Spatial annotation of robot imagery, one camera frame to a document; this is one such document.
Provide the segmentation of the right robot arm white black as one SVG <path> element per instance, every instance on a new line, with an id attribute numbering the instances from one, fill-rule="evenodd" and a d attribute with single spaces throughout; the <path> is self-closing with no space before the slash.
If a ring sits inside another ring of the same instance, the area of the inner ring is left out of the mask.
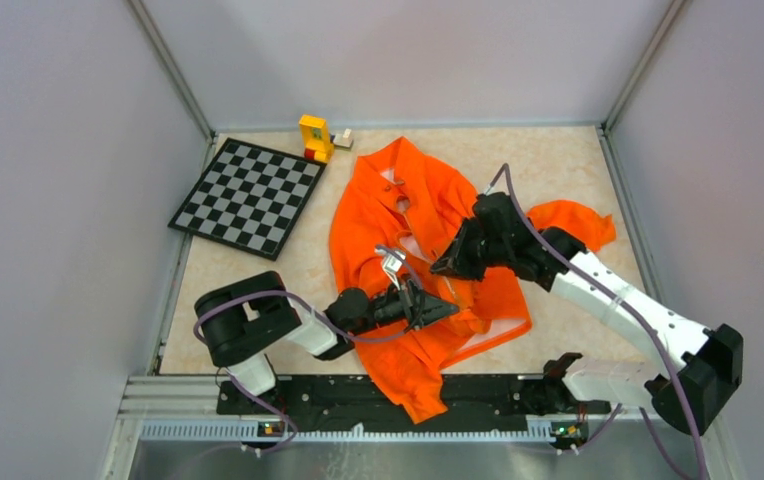
<path id="1" fill-rule="evenodd" d="M 652 409 L 668 425 L 703 435 L 742 384 L 744 338 L 723 323 L 704 326 L 623 280 L 565 228 L 536 227 L 506 193 L 480 195 L 430 270 L 481 281 L 504 267 L 564 298 L 619 334 L 641 362 L 574 358 L 544 385 L 547 404 L 570 412 L 582 401 Z"/>

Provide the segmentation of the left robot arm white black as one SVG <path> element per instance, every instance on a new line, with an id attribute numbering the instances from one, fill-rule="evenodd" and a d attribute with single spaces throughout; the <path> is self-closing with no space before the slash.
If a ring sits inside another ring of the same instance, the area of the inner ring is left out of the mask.
<path id="1" fill-rule="evenodd" d="M 373 332 L 388 325 L 395 331 L 382 335 L 382 343 L 458 311 L 408 276 L 374 296 L 347 288 L 326 309 L 317 310 L 287 291 L 277 272 L 266 271 L 201 296 L 194 304 L 194 335 L 207 347 L 212 364 L 241 385 L 241 401 L 261 414 L 272 410 L 279 397 L 266 356 L 272 345 L 286 341 L 329 361 L 358 343 L 374 342 Z"/>

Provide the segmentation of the orange zip-up jacket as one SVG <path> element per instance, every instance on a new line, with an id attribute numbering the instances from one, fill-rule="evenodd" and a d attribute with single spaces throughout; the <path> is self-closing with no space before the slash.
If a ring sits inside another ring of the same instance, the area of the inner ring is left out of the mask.
<path id="1" fill-rule="evenodd" d="M 422 286 L 458 306 L 457 314 L 405 333 L 402 321 L 364 335 L 355 347 L 372 381 L 410 420 L 446 412 L 442 369 L 527 334 L 533 327 L 518 279 L 489 268 L 481 282 L 433 275 L 430 264 L 471 216 L 476 188 L 458 170 L 399 137 L 357 157 L 335 210 L 329 253 L 338 290 L 368 295 L 391 282 L 377 246 L 402 250 Z"/>

